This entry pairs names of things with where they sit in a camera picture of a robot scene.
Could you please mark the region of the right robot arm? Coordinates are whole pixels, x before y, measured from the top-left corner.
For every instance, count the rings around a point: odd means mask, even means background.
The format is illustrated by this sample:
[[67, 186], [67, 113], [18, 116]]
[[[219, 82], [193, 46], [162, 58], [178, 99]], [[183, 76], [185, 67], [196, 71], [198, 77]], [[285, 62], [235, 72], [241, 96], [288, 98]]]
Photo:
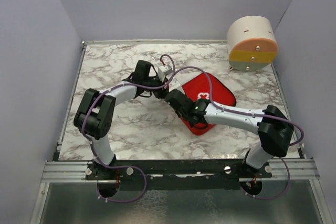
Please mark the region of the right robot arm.
[[241, 171], [246, 177], [254, 177], [273, 157], [287, 155], [294, 128], [276, 106], [269, 105], [264, 110], [247, 110], [211, 99], [194, 102], [180, 89], [168, 92], [165, 102], [191, 127], [199, 123], [226, 125], [259, 136], [259, 143], [247, 151], [241, 164]]

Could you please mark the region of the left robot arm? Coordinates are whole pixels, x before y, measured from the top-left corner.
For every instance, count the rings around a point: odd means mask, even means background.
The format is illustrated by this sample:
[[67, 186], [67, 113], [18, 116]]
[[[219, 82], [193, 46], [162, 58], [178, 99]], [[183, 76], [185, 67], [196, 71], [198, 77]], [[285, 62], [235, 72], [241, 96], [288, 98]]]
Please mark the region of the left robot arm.
[[102, 92], [95, 89], [85, 91], [73, 124], [89, 141], [93, 160], [99, 164], [98, 173], [102, 178], [110, 179], [116, 172], [116, 155], [108, 139], [115, 107], [143, 97], [144, 92], [149, 93], [148, 97], [165, 98], [169, 92], [167, 77], [174, 70], [174, 66], [163, 64], [155, 68], [150, 62], [139, 60], [135, 70], [115, 87]]

